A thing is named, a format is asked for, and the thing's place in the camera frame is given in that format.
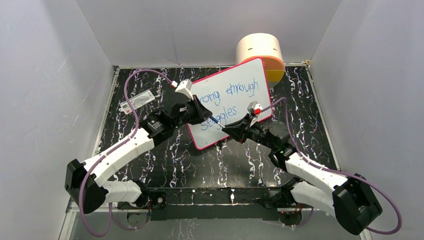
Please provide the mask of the white printed label card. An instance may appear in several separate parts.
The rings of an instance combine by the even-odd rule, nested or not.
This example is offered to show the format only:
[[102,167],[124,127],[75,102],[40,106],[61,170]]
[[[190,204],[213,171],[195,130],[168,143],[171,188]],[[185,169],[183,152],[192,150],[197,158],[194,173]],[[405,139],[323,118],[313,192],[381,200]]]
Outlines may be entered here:
[[[142,93],[135,95],[134,97],[130,98],[129,101],[133,105],[134,110],[137,110],[137,109],[141,108],[142,106],[152,102],[154,99],[155,99],[155,96],[152,94],[152,92],[150,90],[145,90]],[[119,104],[118,110],[120,112],[123,112],[126,115],[128,115],[132,112],[127,101],[121,102]]]

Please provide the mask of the cream and orange cylinder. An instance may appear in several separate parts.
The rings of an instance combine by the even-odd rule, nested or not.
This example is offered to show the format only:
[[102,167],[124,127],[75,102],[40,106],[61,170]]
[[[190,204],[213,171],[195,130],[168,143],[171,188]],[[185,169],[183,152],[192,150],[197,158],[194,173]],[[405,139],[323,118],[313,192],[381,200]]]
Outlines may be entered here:
[[235,50],[235,63],[241,64],[250,59],[262,59],[270,89],[275,87],[285,74],[285,63],[278,39],[268,33],[252,33],[243,37]]

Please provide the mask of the black whiteboard stand clip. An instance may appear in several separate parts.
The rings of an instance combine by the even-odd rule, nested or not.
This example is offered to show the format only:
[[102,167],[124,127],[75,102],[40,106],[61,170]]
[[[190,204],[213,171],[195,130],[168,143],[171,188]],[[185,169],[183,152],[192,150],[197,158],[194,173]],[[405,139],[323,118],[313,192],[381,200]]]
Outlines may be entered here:
[[218,146],[219,146],[220,148],[223,148],[225,145],[226,145],[226,142],[225,142],[224,140],[222,140],[222,141],[220,141],[220,142],[218,143]]

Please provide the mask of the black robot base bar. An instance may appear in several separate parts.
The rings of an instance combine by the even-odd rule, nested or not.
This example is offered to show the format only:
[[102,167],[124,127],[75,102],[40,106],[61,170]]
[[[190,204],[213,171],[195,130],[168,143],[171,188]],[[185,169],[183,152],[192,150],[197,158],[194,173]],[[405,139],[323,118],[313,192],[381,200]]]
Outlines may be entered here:
[[306,208],[279,187],[156,188],[149,199],[154,221],[261,219],[298,224]]

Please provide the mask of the pink-framed whiteboard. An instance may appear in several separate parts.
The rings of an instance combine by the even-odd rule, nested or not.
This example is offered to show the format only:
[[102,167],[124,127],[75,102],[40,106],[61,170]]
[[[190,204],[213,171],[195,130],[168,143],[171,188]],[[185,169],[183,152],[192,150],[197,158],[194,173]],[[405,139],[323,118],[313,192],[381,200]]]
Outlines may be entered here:
[[[260,57],[227,68],[192,84],[191,92],[213,113],[222,125],[241,120],[248,105],[257,101],[263,108],[271,105],[271,96]],[[228,137],[211,119],[188,126],[196,149],[203,150]]]

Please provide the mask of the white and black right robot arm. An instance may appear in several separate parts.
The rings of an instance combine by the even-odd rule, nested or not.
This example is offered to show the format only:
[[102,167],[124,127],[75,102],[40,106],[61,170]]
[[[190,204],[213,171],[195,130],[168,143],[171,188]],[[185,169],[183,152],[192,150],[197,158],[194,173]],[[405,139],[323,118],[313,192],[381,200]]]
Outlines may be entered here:
[[308,160],[295,148],[285,123],[273,121],[264,128],[246,114],[241,120],[225,125],[222,131],[237,142],[252,140],[269,148],[268,156],[274,166],[295,176],[281,188],[281,199],[286,206],[300,203],[317,208],[357,236],[383,212],[361,175],[346,176]]

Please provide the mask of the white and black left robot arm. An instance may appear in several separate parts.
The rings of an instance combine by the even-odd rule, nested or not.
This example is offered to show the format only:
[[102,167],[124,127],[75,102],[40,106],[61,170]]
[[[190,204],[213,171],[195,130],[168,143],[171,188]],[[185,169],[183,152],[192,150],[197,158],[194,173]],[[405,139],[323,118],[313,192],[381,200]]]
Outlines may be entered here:
[[141,181],[110,181],[110,177],[138,156],[171,138],[177,128],[201,124],[212,115],[197,96],[186,103],[175,104],[170,113],[163,109],[154,110],[128,136],[99,155],[83,162],[77,159],[69,162],[65,190],[83,214],[92,213],[107,203],[127,202],[137,208],[148,206],[150,191]]

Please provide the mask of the blue marker cap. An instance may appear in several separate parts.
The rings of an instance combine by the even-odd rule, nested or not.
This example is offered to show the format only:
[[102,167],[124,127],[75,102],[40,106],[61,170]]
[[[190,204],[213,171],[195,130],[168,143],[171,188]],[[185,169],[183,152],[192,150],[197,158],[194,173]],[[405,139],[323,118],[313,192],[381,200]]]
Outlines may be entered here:
[[219,121],[215,118],[215,117],[213,117],[213,116],[210,116],[209,117],[214,123],[216,123],[216,124],[218,124],[219,123]]

